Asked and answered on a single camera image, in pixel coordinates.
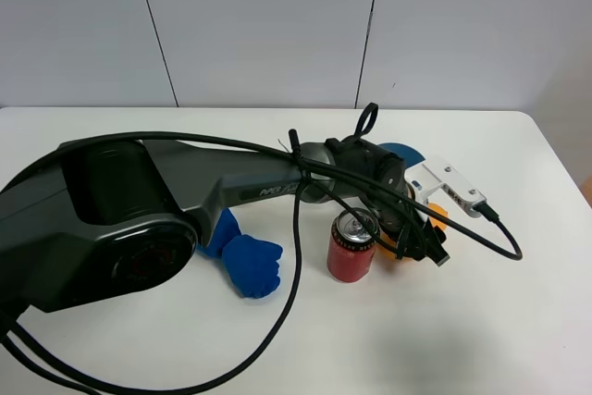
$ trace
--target blue object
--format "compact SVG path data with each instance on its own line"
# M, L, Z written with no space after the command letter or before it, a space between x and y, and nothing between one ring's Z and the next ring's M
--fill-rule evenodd
M224 209L207 247L197 251L220 258L232 284L245 297L263 298L279 286L279 264L282 248L273 242L259 241L243 235L239 223Z
M396 154L398 157L404 159L405 166L407 168L413 167L419 164L420 162L424 162L426 160L421 153L419 153L414 148L411 148L409 145L395 142L386 142L381 143L378 146L384 148L385 150L389 150L390 152Z
M282 248L249 235L234 238L222 251L230 280L243 296L263 298L279 286Z

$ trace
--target can lid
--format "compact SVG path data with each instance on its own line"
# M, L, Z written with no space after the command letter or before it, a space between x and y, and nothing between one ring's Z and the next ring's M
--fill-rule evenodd
M354 208L355 213L373 230L375 234L378 233L378 224L374 216L363 208ZM372 240L372 235L366 231L362 224L350 214L347 210L343 211L336 221L339 235L345 241L353 243L366 243Z

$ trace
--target blue plush hand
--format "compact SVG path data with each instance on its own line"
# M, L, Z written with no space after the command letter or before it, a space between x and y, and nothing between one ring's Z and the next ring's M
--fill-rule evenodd
M273 242L241 235L222 250L230 280L243 296L263 298L278 288L282 248Z
M222 250L233 238L241 235L241 228L236 217L225 208L218 219L214 234L207 247L197 246L198 252L211 258L221 258Z

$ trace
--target cable connector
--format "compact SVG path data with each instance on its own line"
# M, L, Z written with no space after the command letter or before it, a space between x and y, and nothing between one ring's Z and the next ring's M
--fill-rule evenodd
M489 222L496 223L500 221L500 215L498 215L496 211L493 208L491 208L487 202L479 203L473 208L481 215L483 215L485 219Z

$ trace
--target soda can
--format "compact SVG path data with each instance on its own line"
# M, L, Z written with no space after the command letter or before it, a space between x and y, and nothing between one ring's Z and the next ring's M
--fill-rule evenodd
M353 210L379 236L375 216L363 208ZM343 282L357 281L368 273L375 251L372 235L347 210L335 218L327 254L327 268L334 278Z

